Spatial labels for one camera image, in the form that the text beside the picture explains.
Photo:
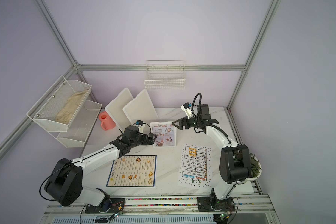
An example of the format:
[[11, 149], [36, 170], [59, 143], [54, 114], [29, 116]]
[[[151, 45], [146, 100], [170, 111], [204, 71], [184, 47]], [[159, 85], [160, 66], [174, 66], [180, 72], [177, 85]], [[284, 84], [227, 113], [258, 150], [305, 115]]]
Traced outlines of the large white board front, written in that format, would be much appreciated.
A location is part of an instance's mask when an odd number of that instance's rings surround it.
[[123, 107], [130, 124], [142, 120], [147, 124], [158, 122], [159, 117], [147, 90], [142, 90], [132, 101]]

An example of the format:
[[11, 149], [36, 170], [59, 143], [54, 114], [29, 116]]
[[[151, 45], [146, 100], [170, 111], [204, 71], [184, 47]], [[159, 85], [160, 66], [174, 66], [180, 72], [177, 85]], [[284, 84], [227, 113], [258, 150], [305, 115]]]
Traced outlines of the dotted table price menu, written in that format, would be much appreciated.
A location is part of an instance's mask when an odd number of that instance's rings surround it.
[[183, 144], [178, 185], [193, 189], [211, 189], [211, 148]]

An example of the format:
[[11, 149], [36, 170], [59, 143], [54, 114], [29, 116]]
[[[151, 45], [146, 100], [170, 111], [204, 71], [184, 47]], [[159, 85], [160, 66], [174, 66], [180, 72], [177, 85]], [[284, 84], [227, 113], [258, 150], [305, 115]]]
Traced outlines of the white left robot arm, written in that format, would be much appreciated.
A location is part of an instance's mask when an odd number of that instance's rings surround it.
[[156, 138], [156, 134], [141, 133], [138, 126], [130, 125], [115, 140], [96, 152], [73, 160], [59, 160], [39, 191], [44, 190], [52, 197], [50, 201], [64, 207], [84, 203], [106, 211], [112, 205], [110, 195], [101, 188], [84, 186], [83, 179], [98, 168], [125, 156], [134, 147], [154, 145]]

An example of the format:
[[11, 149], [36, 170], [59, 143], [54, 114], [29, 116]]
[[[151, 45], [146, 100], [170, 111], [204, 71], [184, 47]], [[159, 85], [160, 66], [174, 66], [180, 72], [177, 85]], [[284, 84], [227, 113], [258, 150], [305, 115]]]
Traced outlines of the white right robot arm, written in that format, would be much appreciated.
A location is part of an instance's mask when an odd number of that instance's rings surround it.
[[218, 184], [211, 195], [216, 200], [226, 199], [237, 185], [242, 185], [252, 175], [249, 148], [229, 138], [218, 126], [218, 121], [211, 117], [209, 106], [202, 104], [202, 94], [197, 93], [192, 103], [181, 106], [186, 116], [172, 124], [179, 130], [194, 128], [195, 133], [208, 135], [221, 150], [219, 160]]

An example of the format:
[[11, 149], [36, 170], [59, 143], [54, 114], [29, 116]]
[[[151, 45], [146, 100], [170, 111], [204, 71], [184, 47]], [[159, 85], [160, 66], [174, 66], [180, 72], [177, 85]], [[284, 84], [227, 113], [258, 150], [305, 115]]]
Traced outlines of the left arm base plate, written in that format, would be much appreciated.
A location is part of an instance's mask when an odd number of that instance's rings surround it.
[[111, 213], [115, 214], [124, 209], [125, 199], [124, 198], [110, 198], [104, 200], [99, 206], [87, 205], [85, 213]]

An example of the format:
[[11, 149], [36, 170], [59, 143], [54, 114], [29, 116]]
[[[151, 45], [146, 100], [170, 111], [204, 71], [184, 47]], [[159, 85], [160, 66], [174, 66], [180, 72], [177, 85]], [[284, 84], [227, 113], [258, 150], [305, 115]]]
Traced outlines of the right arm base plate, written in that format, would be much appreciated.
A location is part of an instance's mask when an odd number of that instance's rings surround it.
[[236, 211], [233, 198], [228, 197], [223, 200], [212, 197], [198, 197], [197, 198], [199, 212], [233, 212]]

